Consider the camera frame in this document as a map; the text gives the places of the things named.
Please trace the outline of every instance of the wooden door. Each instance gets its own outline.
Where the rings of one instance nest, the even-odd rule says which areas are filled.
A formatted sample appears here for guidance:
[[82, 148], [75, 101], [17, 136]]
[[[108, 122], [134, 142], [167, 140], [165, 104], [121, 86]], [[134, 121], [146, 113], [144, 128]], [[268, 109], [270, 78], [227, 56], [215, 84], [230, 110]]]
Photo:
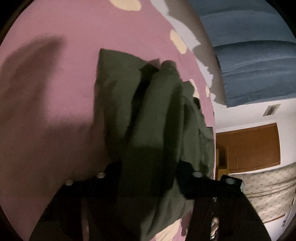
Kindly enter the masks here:
[[216, 141], [218, 148], [227, 150], [225, 159], [228, 173], [253, 171], [280, 164], [276, 123], [217, 133]]

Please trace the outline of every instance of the green cloth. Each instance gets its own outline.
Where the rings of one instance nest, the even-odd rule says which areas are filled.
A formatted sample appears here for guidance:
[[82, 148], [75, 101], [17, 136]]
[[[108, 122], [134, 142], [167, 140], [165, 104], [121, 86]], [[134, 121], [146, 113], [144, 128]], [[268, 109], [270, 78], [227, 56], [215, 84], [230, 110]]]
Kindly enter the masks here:
[[160, 69], [127, 53], [101, 49], [95, 106], [104, 110], [105, 142], [122, 172], [110, 213], [141, 241], [185, 216], [193, 207], [176, 181], [179, 160], [213, 174], [213, 131], [206, 127], [191, 83], [175, 63]]

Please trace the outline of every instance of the pink surface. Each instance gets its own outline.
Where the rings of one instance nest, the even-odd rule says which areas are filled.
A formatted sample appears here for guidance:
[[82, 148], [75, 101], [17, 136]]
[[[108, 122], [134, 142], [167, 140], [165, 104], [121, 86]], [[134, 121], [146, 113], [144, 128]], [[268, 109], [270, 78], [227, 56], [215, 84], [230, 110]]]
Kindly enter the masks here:
[[194, 55], [180, 54], [171, 24], [149, 0], [140, 2], [130, 12], [108, 0], [35, 0], [0, 46], [0, 205], [24, 240], [66, 180], [108, 163], [103, 119], [93, 120], [101, 48], [175, 61], [182, 80], [195, 81], [214, 126]]

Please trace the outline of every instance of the air vent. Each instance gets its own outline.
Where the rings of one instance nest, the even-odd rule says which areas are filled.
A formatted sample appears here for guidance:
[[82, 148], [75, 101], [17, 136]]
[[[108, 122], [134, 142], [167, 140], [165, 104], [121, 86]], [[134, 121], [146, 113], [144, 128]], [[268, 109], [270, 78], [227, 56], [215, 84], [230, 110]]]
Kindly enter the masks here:
[[279, 108], [280, 104], [274, 104], [267, 107], [263, 116], [273, 115]]

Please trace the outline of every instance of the blue fabric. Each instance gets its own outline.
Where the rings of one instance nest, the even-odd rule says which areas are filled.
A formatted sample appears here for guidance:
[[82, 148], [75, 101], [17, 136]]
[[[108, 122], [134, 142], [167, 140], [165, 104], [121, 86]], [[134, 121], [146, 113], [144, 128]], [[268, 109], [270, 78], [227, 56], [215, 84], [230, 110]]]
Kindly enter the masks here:
[[219, 59], [228, 107], [296, 97], [296, 38], [265, 0], [188, 0]]

